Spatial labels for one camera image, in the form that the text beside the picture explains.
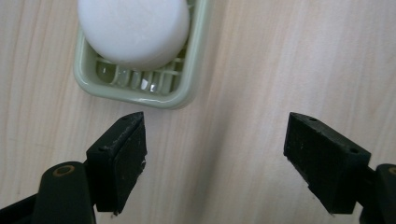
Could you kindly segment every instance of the green soap dish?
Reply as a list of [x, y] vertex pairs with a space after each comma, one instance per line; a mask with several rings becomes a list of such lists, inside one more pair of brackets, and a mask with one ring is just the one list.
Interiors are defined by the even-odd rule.
[[175, 109], [194, 95], [202, 60], [209, 0], [188, 0], [191, 29], [185, 48], [169, 64], [154, 71], [132, 71], [102, 58], [78, 30], [74, 64], [78, 85], [87, 93], [123, 102]]

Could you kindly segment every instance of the screw hole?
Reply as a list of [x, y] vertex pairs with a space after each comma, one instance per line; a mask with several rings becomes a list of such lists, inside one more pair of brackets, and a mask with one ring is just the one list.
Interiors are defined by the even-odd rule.
[[389, 172], [393, 175], [396, 175], [396, 166], [390, 167]]
[[349, 151], [356, 154], [359, 153], [359, 151], [356, 148], [351, 148]]

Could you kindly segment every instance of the wood grain surface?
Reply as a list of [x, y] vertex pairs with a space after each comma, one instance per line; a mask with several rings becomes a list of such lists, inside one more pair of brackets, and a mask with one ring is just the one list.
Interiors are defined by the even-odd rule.
[[396, 1], [212, 1], [198, 92], [179, 110], [74, 80], [77, 1], [0, 0], [0, 207], [119, 117], [144, 111], [148, 163], [98, 223], [359, 223], [332, 216], [283, 156], [290, 111], [396, 163]]

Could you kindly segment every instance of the soap dish ridge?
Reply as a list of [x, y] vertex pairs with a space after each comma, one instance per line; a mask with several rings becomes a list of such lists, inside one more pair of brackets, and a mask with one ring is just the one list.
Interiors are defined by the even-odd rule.
[[177, 57], [153, 71], [133, 71], [104, 59], [78, 29], [75, 79], [87, 93], [123, 102], [176, 109], [188, 104], [196, 89], [208, 25], [209, 0], [188, 0], [191, 14], [189, 38]]

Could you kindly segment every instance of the soap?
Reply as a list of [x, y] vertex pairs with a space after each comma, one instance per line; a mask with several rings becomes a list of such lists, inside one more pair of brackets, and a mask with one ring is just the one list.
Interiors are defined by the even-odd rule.
[[135, 71], [175, 59], [190, 28], [186, 0], [78, 0], [78, 19], [98, 54]]

